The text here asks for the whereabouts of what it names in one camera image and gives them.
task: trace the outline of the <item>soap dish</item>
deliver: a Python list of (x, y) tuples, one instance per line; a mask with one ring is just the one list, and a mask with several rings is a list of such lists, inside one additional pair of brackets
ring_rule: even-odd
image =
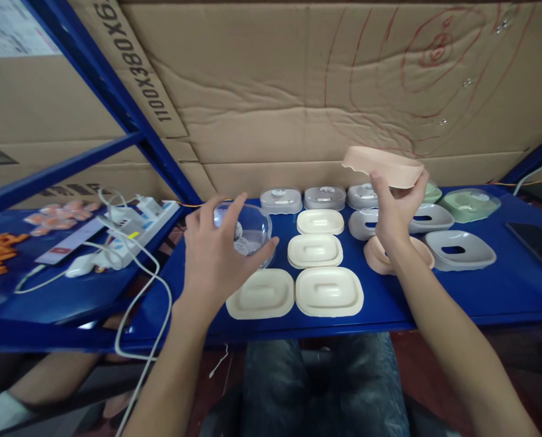
[(260, 207), (265, 214), (297, 214), (303, 209), (301, 192), (297, 188), (273, 188), (260, 195)]
[(349, 269), (314, 267), (297, 276), (295, 302), (303, 314), (311, 317), (355, 316), (364, 306), (364, 291)]
[(349, 187), (346, 199), (348, 205), (353, 209), (375, 208), (378, 206), (378, 196), (370, 183)]
[(354, 211), (348, 220), (350, 234), (356, 240), (366, 241), (376, 235), (378, 208)]
[(425, 234), (426, 232), (444, 231), (455, 224), (455, 219), (441, 205), (423, 203), (417, 210), (415, 217), (408, 226), (411, 234)]
[(294, 287), (285, 270), (257, 270), (226, 300), (226, 309), (237, 320), (282, 317), (295, 303)]
[(333, 209), (310, 209), (297, 216), (300, 234), (333, 234), (344, 231), (344, 217)]
[(345, 206), (345, 190), (339, 186), (312, 187), (305, 190), (305, 209), (335, 209)]
[(344, 249), (331, 234), (295, 235), (287, 246), (287, 259), (297, 269), (338, 266), (344, 260)]
[(424, 170), (424, 164), (414, 159), (395, 155), (372, 147), (350, 146), (342, 166), (370, 174), (378, 170), (395, 188), (412, 188)]
[(442, 191), (437, 187), (436, 183), (429, 180), (427, 182), (427, 190), (424, 192), (423, 203), (436, 203), (442, 197)]
[(465, 231), (438, 231), (424, 236), (441, 271), (477, 270), (497, 260), (495, 252), (476, 235)]
[(489, 217), (501, 206), (501, 200), (477, 188), (451, 191), (439, 202), (457, 223), (474, 222)]
[[(415, 247), (419, 256), (430, 269), (435, 266), (435, 258), (429, 248), (420, 240), (410, 237), (410, 242)], [(364, 256), (370, 268), (382, 275), (396, 275), (392, 263), (378, 237), (371, 238), (364, 246)]]

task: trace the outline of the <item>white soap dish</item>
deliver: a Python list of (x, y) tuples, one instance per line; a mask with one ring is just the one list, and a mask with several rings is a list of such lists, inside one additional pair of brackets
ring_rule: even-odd
[(273, 188), (260, 195), (260, 207), (265, 214), (297, 214), (303, 209), (301, 192), (297, 188)]
[(364, 306), (364, 292), (354, 272), (343, 267), (315, 267), (297, 276), (295, 301), (311, 317), (354, 316)]
[(345, 207), (345, 190), (340, 186), (311, 187), (305, 190), (305, 209), (335, 209)]
[(370, 183), (349, 187), (346, 199), (348, 205), (353, 209), (375, 208), (378, 206), (378, 196)]
[(348, 220), (350, 234), (356, 240), (366, 241), (376, 235), (378, 208), (354, 211)]
[(477, 270), (497, 260), (495, 252), (476, 235), (465, 231), (437, 231), (424, 236), (441, 271)]
[(281, 269), (257, 270), (226, 300), (233, 319), (270, 319), (291, 311), (295, 302), (294, 282)]
[(344, 217), (333, 209), (309, 209), (297, 216), (300, 234), (333, 234), (344, 231)]
[(287, 246), (287, 259), (297, 269), (338, 266), (344, 260), (344, 250), (331, 234), (296, 235)]
[(411, 234), (425, 234), (426, 232), (445, 231), (455, 224), (455, 219), (441, 205), (436, 203), (423, 203), (416, 211), (410, 222), (408, 231)]

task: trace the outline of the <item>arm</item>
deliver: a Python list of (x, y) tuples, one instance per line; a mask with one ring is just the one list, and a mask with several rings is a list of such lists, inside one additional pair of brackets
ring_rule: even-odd
[(422, 336), (465, 405), (477, 435), (539, 436), (497, 354), (409, 241), (408, 223), (422, 202), (428, 174), (400, 199), (393, 197), (381, 175), (373, 172), (371, 180), (380, 208), (376, 235)]
[(256, 254), (240, 255), (234, 250), (234, 228), (246, 194), (233, 202), (217, 229), (214, 209), (223, 199), (211, 199), (186, 218), (184, 290), (172, 307), (168, 338), (125, 428), (127, 437), (146, 435), (147, 430), (152, 436), (186, 434), (208, 327), (279, 242), (274, 237)]

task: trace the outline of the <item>label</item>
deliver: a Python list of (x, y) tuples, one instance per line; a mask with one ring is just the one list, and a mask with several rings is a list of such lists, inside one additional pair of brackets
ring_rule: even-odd
[(482, 202), (486, 202), (489, 200), (489, 196), (487, 194), (483, 194), (483, 193), (473, 193), (471, 195), (471, 197), (473, 197), (474, 199), (477, 199), (477, 200), (481, 200)]
[(0, 58), (60, 54), (21, 0), (0, 0)]

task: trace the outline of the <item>left hand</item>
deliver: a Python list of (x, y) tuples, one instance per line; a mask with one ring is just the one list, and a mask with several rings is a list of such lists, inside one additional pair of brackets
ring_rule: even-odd
[(219, 228), (214, 226), (214, 210), (224, 196), (210, 199), (186, 217), (186, 278), (179, 300), (187, 311), (203, 315), (208, 323), (230, 295), (272, 256), (279, 242), (273, 237), (248, 257), (234, 249), (234, 228), (246, 196), (243, 193), (234, 200)]

